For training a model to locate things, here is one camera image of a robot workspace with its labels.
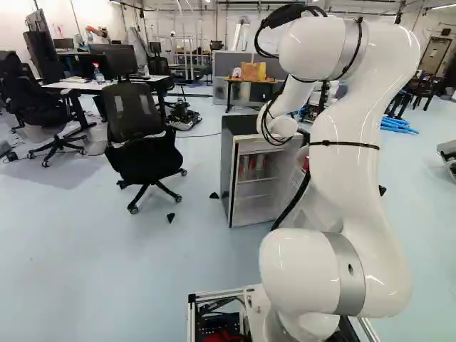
keyboard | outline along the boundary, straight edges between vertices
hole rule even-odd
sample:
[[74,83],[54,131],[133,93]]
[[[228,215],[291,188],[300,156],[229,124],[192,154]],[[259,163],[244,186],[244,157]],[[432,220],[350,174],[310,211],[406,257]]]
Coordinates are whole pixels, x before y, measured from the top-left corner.
[[141,73],[132,73],[128,76],[130,78],[139,78],[140,80],[147,80],[148,78],[150,78],[149,76],[146,76],[145,74],[141,74]]
[[90,80],[86,80],[85,78],[65,78],[62,80],[63,82],[70,82],[70,83],[87,83],[90,82]]

white robotic arm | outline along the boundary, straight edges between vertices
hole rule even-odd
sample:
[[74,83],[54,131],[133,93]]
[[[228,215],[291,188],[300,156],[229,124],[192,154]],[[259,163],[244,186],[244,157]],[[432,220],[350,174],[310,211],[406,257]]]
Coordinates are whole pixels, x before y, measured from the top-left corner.
[[420,47],[398,25],[303,17],[282,38],[279,57],[293,77],[269,112],[261,110],[259,133],[263,120],[272,133],[296,132],[281,115],[306,102],[312,81],[342,76],[348,84],[346,96],[317,117],[310,147],[312,186],[324,199],[318,203],[339,218],[341,231],[307,220],[269,233],[260,249],[261,279],[280,329],[312,341],[331,335],[337,315],[392,316],[410,299],[410,273],[380,200],[377,164],[381,118],[418,67]]

door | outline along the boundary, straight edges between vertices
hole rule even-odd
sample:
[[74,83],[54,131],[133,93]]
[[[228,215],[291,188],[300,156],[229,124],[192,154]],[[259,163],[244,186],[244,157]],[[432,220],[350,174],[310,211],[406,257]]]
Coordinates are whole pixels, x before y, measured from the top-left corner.
[[451,39],[431,37],[418,69],[435,75],[450,47]]

ceiling light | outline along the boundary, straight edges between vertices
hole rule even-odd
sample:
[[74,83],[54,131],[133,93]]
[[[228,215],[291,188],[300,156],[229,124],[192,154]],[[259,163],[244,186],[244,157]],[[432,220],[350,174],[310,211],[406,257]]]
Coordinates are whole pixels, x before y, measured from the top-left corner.
[[447,7],[454,7],[454,6],[456,6],[456,4],[437,6],[437,7],[432,7],[431,9],[446,9]]

black office chair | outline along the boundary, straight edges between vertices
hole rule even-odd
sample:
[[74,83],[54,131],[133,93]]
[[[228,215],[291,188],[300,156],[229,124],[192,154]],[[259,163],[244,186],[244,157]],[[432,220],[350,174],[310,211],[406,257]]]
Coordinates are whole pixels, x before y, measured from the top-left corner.
[[[131,214],[138,212],[136,203],[150,185],[173,197],[182,196],[169,190],[161,179],[180,173],[182,155],[175,147],[175,131],[166,126],[164,115],[154,104],[149,86],[142,83],[119,83],[102,90],[108,117],[108,146],[105,155],[116,172],[122,176],[117,182],[121,189],[142,185],[127,206]],[[162,137],[148,137],[165,132]]]
[[45,136],[50,135],[46,138],[53,136],[53,141],[49,144],[29,150],[27,157],[34,159],[36,152],[50,150],[41,163],[43,167],[48,167],[49,159],[64,147],[85,154],[83,146],[74,145],[72,142],[86,139],[86,135],[76,138],[60,138],[57,135],[75,118],[71,105],[74,93],[68,90],[62,90],[60,94],[46,92],[33,77],[30,68],[21,63],[14,51],[6,51],[0,57],[1,92],[6,99],[6,109],[23,122],[24,129],[29,129],[30,132],[35,130],[32,135],[36,135],[38,129]]

